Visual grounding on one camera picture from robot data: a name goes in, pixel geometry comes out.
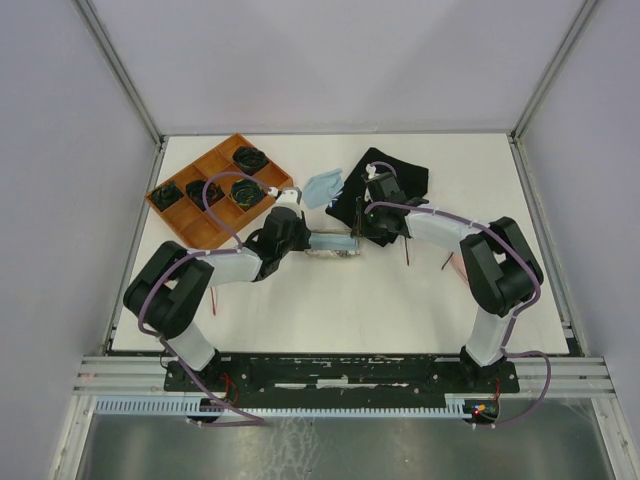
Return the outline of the light blue cleaning cloth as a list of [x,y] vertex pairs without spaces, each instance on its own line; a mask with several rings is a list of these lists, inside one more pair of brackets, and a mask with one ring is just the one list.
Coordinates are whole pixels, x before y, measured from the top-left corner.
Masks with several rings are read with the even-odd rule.
[[309,240],[314,251],[359,251],[359,241],[349,234],[314,232]]

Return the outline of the marble pattern glasses case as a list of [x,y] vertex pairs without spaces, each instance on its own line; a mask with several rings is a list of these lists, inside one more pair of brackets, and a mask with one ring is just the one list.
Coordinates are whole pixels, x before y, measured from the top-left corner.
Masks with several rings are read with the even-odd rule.
[[[325,232],[325,233],[334,233],[334,234],[342,234],[342,235],[349,234],[351,237],[354,237],[351,235],[351,232],[347,230],[314,230],[311,232],[311,235],[314,232]],[[310,243],[309,243],[309,247],[304,251],[304,253],[307,256],[312,258],[348,259],[348,258],[359,256],[361,254],[361,245],[360,245],[359,251],[314,251],[310,249]]]

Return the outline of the brown sunglasses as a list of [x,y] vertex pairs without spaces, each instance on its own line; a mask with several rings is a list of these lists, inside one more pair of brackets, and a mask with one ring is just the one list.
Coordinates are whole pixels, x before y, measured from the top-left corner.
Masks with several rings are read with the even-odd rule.
[[[404,239],[403,240],[403,247],[404,247],[404,259],[405,259],[405,264],[407,267],[410,266],[410,254],[409,254],[409,246],[408,246],[408,240]],[[456,269],[459,269],[461,262],[461,256],[459,254],[456,254],[454,252],[450,252],[448,254],[448,256],[446,257],[445,261],[443,262],[443,264],[441,265],[440,269],[444,270],[447,266],[452,266]]]

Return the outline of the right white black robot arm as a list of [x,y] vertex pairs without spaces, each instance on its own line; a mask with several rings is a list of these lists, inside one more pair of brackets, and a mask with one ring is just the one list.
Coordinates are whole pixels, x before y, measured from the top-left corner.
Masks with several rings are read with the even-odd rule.
[[509,217],[483,224],[410,199],[392,171],[379,173],[374,164],[363,181],[354,225],[359,236],[403,236],[461,257],[477,313],[459,379],[469,390],[483,390],[495,379],[493,364],[506,357],[518,316],[541,296],[544,275],[519,225]]

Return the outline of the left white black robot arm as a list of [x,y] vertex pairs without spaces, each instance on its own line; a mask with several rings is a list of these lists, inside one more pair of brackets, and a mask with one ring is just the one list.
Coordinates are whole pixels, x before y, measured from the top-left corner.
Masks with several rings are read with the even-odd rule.
[[238,250],[193,250],[166,241],[128,286],[123,305],[143,333],[158,338],[188,366],[191,383],[212,389],[221,378],[214,360],[218,350],[195,324],[204,294],[220,285],[266,279],[288,253],[308,248],[310,236],[302,212],[275,206]]

